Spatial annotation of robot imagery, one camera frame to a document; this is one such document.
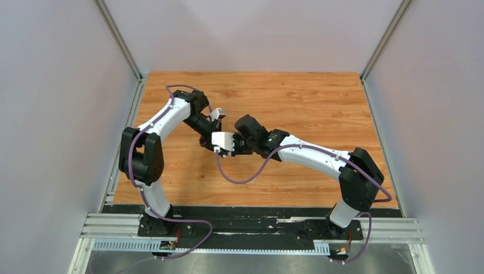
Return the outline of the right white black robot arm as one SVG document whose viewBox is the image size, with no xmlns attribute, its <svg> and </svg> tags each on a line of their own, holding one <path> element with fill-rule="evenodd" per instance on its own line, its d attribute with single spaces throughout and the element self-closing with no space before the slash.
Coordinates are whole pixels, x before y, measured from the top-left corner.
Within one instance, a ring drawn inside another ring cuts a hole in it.
<svg viewBox="0 0 484 274">
<path fill-rule="evenodd" d="M 339 183 L 341 199 L 326 215 L 325 231 L 338 239 L 349 230 L 359 214 L 368 212 L 378 202 L 384 176 L 367 150 L 334 150 L 305 142 L 286 131 L 268 131 L 254 117 L 245 115 L 235 124 L 236 132 L 224 134 L 223 151 L 230 156 L 258 154 L 266 162 L 276 160 L 308 167 L 322 172 Z"/>
</svg>

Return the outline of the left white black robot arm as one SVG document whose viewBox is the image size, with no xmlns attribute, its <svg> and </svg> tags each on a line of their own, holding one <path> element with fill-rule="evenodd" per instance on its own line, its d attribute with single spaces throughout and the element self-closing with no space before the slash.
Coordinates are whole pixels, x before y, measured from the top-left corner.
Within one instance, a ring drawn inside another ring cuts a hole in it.
<svg viewBox="0 0 484 274">
<path fill-rule="evenodd" d="M 200 135 L 200 145 L 211 149 L 211 135 L 221 131 L 221 121 L 226 116 L 223 109 L 211 108 L 202 91 L 184 91 L 184 87 L 177 85 L 177 90 L 170 92 L 167 104 L 151 119 L 122 132 L 119 170 L 139 191 L 145 204 L 139 235 L 151 232 L 168 236 L 175 228 L 172 205 L 161 183 L 162 145 L 166 137 L 179 124 L 185 123 Z"/>
</svg>

